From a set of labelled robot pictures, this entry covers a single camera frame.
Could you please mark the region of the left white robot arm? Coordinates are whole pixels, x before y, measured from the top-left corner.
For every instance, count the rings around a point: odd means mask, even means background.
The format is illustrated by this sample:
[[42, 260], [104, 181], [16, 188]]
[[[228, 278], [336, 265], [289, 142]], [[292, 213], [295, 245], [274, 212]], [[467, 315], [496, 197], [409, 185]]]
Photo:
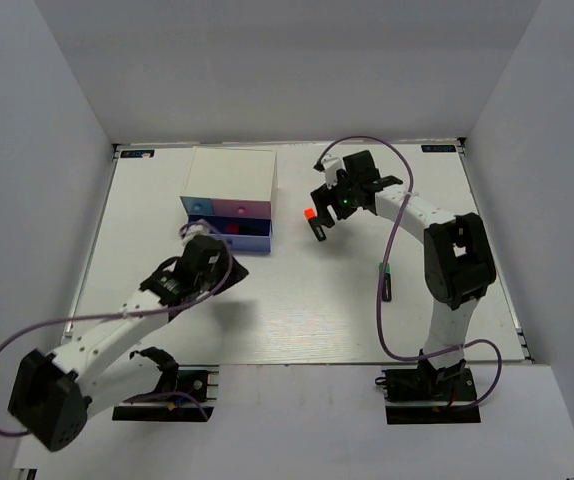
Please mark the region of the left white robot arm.
[[179, 363], [141, 341], [203, 295], [219, 294], [249, 272], [225, 242], [198, 234], [181, 255], [163, 261], [114, 318], [49, 353], [21, 360], [8, 405], [48, 451], [68, 446], [87, 421], [120, 403], [195, 399], [178, 387]]

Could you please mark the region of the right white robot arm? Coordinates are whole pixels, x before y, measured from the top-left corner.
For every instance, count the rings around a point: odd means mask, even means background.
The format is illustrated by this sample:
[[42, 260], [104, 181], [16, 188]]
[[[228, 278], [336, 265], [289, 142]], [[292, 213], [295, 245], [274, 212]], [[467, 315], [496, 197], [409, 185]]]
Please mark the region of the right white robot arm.
[[392, 221], [394, 231], [406, 231], [422, 246], [424, 280], [433, 298], [430, 327], [412, 359], [414, 379], [389, 382], [391, 399], [452, 395], [465, 372], [471, 317], [497, 276], [482, 219], [443, 210], [414, 193], [410, 181], [381, 175], [368, 150], [345, 157], [324, 154], [314, 168], [324, 182], [311, 192], [314, 206], [305, 217], [318, 241], [336, 222], [366, 210]]

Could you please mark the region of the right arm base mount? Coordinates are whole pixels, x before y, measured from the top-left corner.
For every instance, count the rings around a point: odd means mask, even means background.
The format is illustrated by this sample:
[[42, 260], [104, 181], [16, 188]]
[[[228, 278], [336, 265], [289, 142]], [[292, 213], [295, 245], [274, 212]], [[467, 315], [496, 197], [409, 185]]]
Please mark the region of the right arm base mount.
[[412, 368], [385, 369], [374, 380], [384, 394], [388, 425], [447, 425], [479, 424], [478, 406], [472, 372], [466, 368], [459, 379], [449, 381], [439, 393], [421, 389], [417, 370]]

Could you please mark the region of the pink cap highlighter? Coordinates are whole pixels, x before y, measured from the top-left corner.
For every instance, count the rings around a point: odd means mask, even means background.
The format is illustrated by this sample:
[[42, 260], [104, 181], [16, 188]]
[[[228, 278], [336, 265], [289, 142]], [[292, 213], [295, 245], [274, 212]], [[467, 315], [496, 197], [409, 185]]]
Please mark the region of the pink cap highlighter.
[[225, 227], [225, 233], [228, 235], [245, 235], [245, 236], [267, 235], [267, 233], [263, 228], [254, 228], [253, 226], [243, 224], [228, 224]]

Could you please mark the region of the small blue drawer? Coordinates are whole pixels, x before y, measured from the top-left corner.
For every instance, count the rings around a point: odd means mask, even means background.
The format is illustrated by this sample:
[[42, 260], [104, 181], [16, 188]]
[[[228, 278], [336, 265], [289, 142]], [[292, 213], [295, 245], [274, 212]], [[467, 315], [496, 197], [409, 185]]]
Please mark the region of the small blue drawer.
[[188, 215], [214, 215], [212, 200], [210, 198], [182, 196], [181, 202]]

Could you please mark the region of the wide purple-blue drawer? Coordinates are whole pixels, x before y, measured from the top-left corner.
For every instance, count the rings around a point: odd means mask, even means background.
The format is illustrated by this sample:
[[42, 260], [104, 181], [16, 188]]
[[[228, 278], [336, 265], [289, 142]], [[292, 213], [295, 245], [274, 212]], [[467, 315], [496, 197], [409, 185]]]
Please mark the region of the wide purple-blue drawer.
[[[232, 218], [206, 215], [190, 215], [188, 221], [205, 220], [215, 227], [229, 244], [231, 250], [237, 253], [269, 254], [272, 244], [272, 221], [265, 219]], [[228, 235], [225, 227], [228, 224], [243, 224], [254, 228], [263, 228], [266, 236]]]

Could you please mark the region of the pink drawer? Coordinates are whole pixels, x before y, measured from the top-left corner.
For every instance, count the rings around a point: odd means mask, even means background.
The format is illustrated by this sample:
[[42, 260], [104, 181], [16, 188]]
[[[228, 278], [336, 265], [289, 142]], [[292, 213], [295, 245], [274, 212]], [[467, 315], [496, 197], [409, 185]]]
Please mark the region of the pink drawer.
[[268, 220], [272, 216], [270, 201], [212, 199], [211, 203], [214, 214], [220, 217]]

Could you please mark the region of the orange cap highlighter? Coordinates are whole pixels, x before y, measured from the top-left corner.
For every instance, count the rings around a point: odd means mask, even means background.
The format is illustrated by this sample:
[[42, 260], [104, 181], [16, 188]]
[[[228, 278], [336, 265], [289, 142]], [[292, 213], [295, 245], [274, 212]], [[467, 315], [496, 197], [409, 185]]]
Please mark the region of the orange cap highlighter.
[[303, 212], [305, 219], [309, 227], [311, 228], [312, 232], [314, 233], [316, 239], [319, 242], [323, 242], [327, 239], [327, 236], [324, 231], [324, 226], [321, 223], [320, 218], [318, 217], [314, 208], [307, 208]]

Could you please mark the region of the green cap highlighter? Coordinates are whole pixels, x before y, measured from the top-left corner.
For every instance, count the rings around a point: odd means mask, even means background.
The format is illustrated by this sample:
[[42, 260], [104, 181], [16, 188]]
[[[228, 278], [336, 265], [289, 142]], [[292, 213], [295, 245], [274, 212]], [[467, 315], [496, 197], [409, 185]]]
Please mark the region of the green cap highlighter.
[[392, 301], [392, 278], [391, 278], [390, 265], [388, 263], [380, 263], [379, 270], [383, 271], [381, 301], [389, 303]]

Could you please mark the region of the white mini drawer cabinet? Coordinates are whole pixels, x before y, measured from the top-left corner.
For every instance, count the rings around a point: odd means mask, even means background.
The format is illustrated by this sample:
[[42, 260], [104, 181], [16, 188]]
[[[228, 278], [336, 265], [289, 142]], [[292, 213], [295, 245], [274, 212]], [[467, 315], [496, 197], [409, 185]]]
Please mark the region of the white mini drawer cabinet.
[[180, 198], [270, 201], [273, 214], [277, 178], [274, 151], [196, 147]]

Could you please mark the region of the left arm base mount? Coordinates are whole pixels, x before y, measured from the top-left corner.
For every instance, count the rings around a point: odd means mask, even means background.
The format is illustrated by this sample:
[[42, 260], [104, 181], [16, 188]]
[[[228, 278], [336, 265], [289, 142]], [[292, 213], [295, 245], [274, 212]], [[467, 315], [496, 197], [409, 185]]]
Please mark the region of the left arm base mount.
[[113, 408], [116, 422], [205, 423], [215, 409], [217, 366], [180, 367], [174, 380], [160, 380], [151, 393]]

